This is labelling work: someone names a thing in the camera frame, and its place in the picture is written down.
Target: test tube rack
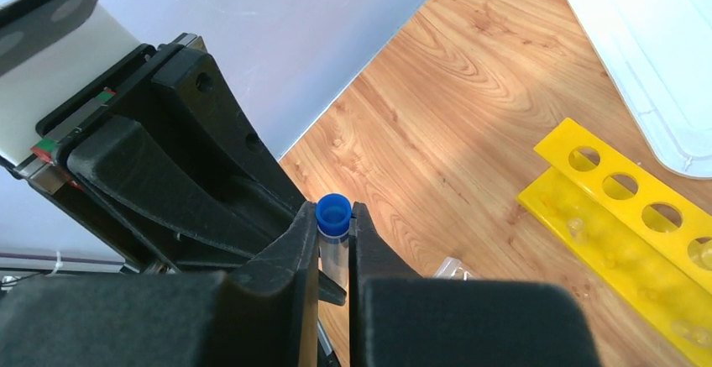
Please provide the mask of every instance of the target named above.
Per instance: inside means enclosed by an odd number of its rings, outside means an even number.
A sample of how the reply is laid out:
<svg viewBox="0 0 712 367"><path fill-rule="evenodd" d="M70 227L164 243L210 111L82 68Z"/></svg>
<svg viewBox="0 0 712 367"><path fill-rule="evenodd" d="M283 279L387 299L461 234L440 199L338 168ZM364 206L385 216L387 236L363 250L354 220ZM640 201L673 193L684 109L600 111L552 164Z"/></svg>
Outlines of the test tube rack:
<svg viewBox="0 0 712 367"><path fill-rule="evenodd" d="M696 365L712 365L712 217L571 119L517 197Z"/></svg>

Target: test tube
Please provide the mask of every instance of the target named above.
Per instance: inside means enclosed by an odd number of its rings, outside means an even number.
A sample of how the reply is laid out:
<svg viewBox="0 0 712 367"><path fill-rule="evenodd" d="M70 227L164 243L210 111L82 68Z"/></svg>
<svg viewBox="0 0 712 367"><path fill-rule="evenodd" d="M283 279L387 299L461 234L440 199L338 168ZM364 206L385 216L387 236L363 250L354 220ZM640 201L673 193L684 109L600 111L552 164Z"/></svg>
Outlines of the test tube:
<svg viewBox="0 0 712 367"><path fill-rule="evenodd" d="M343 195L330 193L317 202L319 253L322 271L341 287L348 282L348 224L351 202Z"/></svg>

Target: blue tube cap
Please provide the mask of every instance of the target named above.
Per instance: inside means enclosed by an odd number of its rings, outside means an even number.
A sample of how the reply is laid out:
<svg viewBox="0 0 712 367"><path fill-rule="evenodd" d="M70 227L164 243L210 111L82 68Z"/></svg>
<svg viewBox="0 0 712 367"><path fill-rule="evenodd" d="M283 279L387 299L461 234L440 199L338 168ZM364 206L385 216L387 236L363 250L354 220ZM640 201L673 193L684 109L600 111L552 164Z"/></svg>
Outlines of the blue tube cap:
<svg viewBox="0 0 712 367"><path fill-rule="evenodd" d="M344 195L330 193L317 202L317 225L329 237L340 237L348 231L351 202Z"/></svg>

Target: wooden table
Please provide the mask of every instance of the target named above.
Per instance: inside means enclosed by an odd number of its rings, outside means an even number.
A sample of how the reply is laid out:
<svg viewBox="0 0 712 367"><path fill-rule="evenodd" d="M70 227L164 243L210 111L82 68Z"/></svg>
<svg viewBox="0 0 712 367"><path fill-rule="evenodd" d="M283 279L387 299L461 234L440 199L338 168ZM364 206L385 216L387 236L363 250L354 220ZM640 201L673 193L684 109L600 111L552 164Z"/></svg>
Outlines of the wooden table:
<svg viewBox="0 0 712 367"><path fill-rule="evenodd" d="M565 0L429 0L281 164L312 200L367 203L423 275L453 256L484 278L565 287L605 365L688 365L516 203L547 168L533 146L566 117L712 211L712 182L653 158ZM347 309L320 307L347 363Z"/></svg>

